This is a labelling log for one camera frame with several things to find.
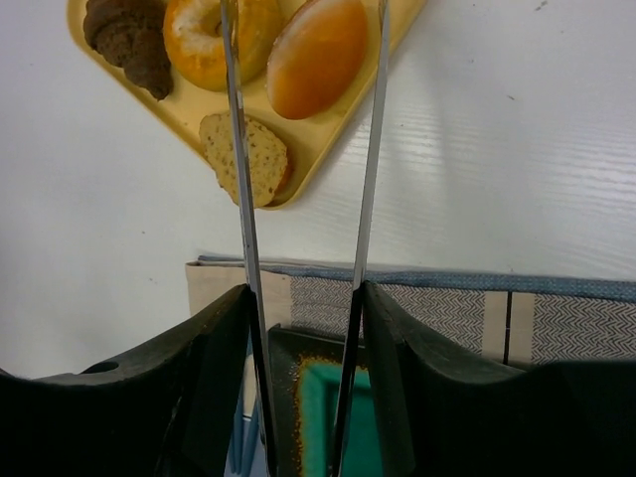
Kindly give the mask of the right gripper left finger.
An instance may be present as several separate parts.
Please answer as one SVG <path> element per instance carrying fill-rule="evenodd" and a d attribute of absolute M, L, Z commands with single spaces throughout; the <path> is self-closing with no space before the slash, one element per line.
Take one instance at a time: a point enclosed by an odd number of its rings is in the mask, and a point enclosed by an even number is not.
<path fill-rule="evenodd" d="M 248 335 L 247 289 L 79 374 L 1 377 L 5 476 L 220 476 Z"/>

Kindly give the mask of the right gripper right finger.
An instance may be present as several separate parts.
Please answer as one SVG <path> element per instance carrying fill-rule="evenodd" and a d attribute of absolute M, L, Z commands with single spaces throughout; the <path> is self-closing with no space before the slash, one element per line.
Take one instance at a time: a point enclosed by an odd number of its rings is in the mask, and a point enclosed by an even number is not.
<path fill-rule="evenodd" d="M 373 283 L 363 318 L 386 475 L 634 474 L 633 362 L 505 366 L 418 322 Z"/>

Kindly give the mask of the metal tongs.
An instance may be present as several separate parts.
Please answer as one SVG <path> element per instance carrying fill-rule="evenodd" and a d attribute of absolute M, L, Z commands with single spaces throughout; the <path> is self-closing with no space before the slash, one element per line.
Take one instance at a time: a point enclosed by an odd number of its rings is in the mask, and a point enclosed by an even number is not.
<path fill-rule="evenodd" d="M 257 383 L 256 396 L 261 425 L 264 429 L 267 474 L 269 476 L 277 476 L 279 474 L 279 464 L 277 458 L 277 434 L 273 413 L 273 390 L 239 73 L 239 41 L 235 37 L 235 30 L 238 28 L 239 23 L 238 3 L 236 1 L 223 1 L 221 3 L 221 16 L 223 44 L 227 65 L 228 98 L 231 113 L 235 164 L 237 168 L 238 205 L 243 242 L 244 269 L 249 288 L 247 301 L 250 341 Z M 348 443 L 352 392 L 357 366 L 359 332 L 365 288 L 364 281 L 368 262 L 373 205 L 387 94 L 391 36 L 390 17 L 390 4 L 387 1 L 381 1 L 379 3 L 381 44 L 354 262 L 353 291 L 333 427 L 332 450 L 328 454 L 327 461 L 328 471 L 331 476 L 340 476 L 342 474 Z"/>

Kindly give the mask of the glazed oval bun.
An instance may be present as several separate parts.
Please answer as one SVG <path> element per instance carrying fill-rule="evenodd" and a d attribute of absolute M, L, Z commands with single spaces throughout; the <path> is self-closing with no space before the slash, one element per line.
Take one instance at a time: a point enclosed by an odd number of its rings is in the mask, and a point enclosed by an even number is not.
<path fill-rule="evenodd" d="M 276 39 L 266 89 L 286 119 L 316 115 L 339 100 L 356 78 L 368 47 L 368 19 L 360 1 L 307 1 Z"/>

